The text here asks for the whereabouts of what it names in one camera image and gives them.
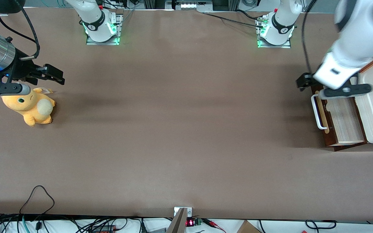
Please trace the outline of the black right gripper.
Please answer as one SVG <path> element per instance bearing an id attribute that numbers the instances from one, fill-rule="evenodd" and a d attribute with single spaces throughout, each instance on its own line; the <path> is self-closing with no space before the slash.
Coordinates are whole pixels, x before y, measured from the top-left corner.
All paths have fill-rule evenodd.
<path id="1" fill-rule="evenodd" d="M 12 63 L 0 71 L 0 76 L 4 75 L 11 81 L 23 81 L 32 85 L 37 85 L 39 80 L 53 81 L 60 85 L 65 84 L 63 71 L 50 64 L 43 66 L 35 65 L 32 60 L 21 61 L 20 57 L 27 55 L 19 49 L 15 49 L 15 57 Z"/>

